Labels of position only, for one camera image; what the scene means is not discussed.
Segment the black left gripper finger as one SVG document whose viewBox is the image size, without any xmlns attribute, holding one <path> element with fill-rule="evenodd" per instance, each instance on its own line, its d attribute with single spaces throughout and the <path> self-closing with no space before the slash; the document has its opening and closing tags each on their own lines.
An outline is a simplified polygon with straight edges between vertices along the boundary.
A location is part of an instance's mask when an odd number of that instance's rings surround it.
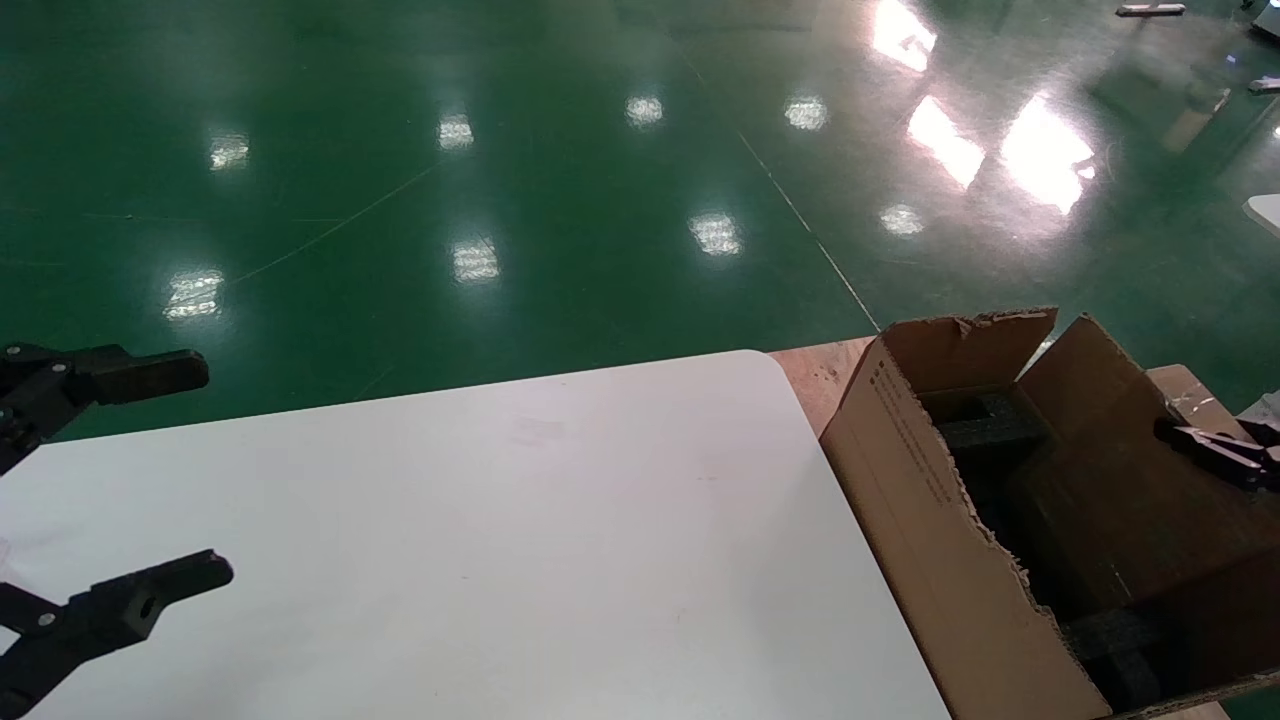
<svg viewBox="0 0 1280 720">
<path fill-rule="evenodd" d="M 59 351 L 9 343 L 1 352 L 1 474 L 23 462 L 93 405 L 147 401 L 210 382 L 193 350 L 134 356 L 120 345 Z"/>
<path fill-rule="evenodd" d="M 1 716 L 22 719 L 83 664 L 145 642 L 170 605 L 232 583 L 212 550 L 100 582 L 56 605 L 1 585 L 1 624 L 17 638 L 1 657 Z"/>
</svg>

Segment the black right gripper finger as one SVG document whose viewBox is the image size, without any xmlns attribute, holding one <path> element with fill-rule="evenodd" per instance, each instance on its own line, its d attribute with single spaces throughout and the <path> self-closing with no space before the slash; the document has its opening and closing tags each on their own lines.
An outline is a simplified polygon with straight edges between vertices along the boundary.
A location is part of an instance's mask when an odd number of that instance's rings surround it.
<svg viewBox="0 0 1280 720">
<path fill-rule="evenodd" d="M 1170 419 L 1155 423 L 1155 437 L 1240 491 L 1277 491 L 1277 424 L 1249 420 L 1240 420 L 1239 424 L 1248 439 L 1181 425 Z"/>
</svg>

